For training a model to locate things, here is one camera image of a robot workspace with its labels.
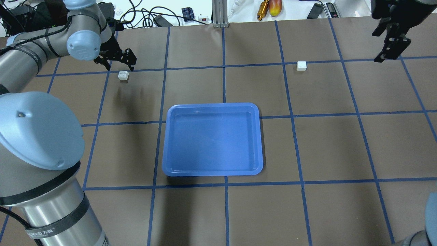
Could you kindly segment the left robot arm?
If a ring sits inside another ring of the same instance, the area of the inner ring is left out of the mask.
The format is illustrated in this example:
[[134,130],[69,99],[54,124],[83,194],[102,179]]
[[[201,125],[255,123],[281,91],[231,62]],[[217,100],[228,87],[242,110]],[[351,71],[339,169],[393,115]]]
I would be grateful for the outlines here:
[[21,223],[39,246],[109,246],[89,199],[75,177],[83,130],[57,97],[23,92],[47,61],[72,56],[111,69],[134,70],[95,0],[65,0],[64,26],[19,33],[1,50],[1,212]]

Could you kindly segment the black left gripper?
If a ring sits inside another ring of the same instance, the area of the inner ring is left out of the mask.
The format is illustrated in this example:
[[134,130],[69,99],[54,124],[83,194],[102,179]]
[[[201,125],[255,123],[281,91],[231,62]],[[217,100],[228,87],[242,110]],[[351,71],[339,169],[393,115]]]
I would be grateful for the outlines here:
[[106,42],[100,44],[99,55],[93,61],[96,64],[103,65],[107,71],[111,70],[109,61],[117,61],[127,65],[129,70],[133,72],[137,57],[130,48],[122,50],[117,39],[112,35]]

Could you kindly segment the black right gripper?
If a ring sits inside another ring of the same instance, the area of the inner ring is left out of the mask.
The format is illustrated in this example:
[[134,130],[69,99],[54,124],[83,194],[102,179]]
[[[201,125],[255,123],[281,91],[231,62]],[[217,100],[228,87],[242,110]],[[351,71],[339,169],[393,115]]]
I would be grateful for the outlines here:
[[435,0],[372,0],[371,16],[379,20],[372,35],[379,37],[386,32],[384,46],[373,59],[382,63],[386,57],[399,57],[411,44],[408,31],[421,24],[435,9]]

